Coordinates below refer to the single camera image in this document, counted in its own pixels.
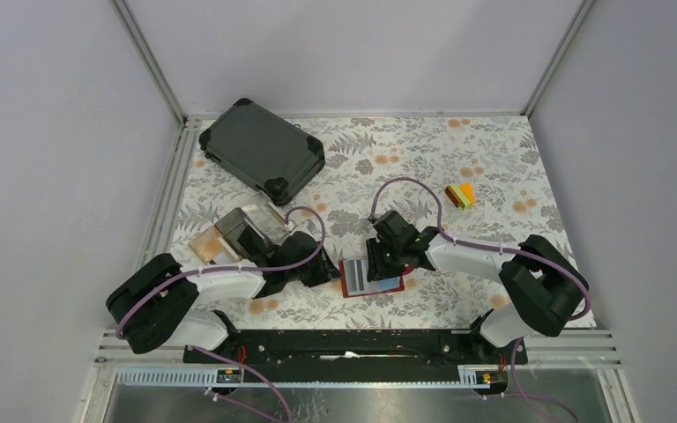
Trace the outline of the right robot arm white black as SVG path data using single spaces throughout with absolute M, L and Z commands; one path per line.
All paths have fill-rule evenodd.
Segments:
M 510 303 L 480 316 L 471 326 L 472 355 L 491 363 L 511 342 L 539 333 L 556 337 L 587 305 L 589 286 L 544 237 L 515 244 L 457 240 L 438 227 L 418 230 L 398 212 L 370 218 L 368 279 L 395 278 L 407 270 L 457 271 L 501 284 Z

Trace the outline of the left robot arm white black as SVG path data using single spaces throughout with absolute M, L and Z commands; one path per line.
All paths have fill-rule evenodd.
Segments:
M 325 249 L 303 231 L 272 244 L 246 230 L 236 243 L 240 262 L 202 270 L 159 254 L 108 296 L 106 308 L 135 354 L 163 345 L 197 345 L 214 360 L 229 361 L 237 354 L 236 335 L 227 331 L 223 317 L 197 306 L 272 296 L 293 281 L 312 288 L 341 275 Z

